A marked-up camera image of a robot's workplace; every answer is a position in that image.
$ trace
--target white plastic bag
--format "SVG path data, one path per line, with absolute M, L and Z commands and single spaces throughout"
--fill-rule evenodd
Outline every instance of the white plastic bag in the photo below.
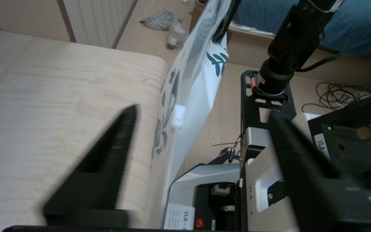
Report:
M 228 59 L 212 35 L 231 0 L 210 0 L 161 88 L 147 192 L 146 228 L 162 228 L 169 187 L 210 114 Z

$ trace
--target wooden table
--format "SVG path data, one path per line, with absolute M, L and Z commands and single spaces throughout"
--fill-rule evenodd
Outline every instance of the wooden table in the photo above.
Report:
M 168 71 L 151 55 L 0 31 L 0 231 L 43 224 L 44 199 L 134 103 L 140 117 L 118 204 L 144 210 L 159 90 Z

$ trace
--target blue bed sheet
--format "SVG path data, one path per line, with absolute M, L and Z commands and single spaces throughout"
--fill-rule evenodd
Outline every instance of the blue bed sheet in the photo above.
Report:
M 242 0 L 238 24 L 277 33 L 291 6 L 299 0 Z M 371 0 L 345 0 L 324 30 L 322 46 L 371 60 Z

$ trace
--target red button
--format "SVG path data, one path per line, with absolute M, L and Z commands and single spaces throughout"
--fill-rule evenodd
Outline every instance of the red button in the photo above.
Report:
M 203 222 L 203 219 L 202 218 L 198 218 L 196 221 L 195 221 L 195 226 L 197 226 L 197 228 L 201 228 L 204 226 L 204 222 Z

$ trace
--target crumpled plastic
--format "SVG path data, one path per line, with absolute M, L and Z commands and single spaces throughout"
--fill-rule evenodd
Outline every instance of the crumpled plastic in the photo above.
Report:
M 174 13 L 167 9 L 163 9 L 148 18 L 142 19 L 140 22 L 151 29 L 168 31 L 174 22 Z

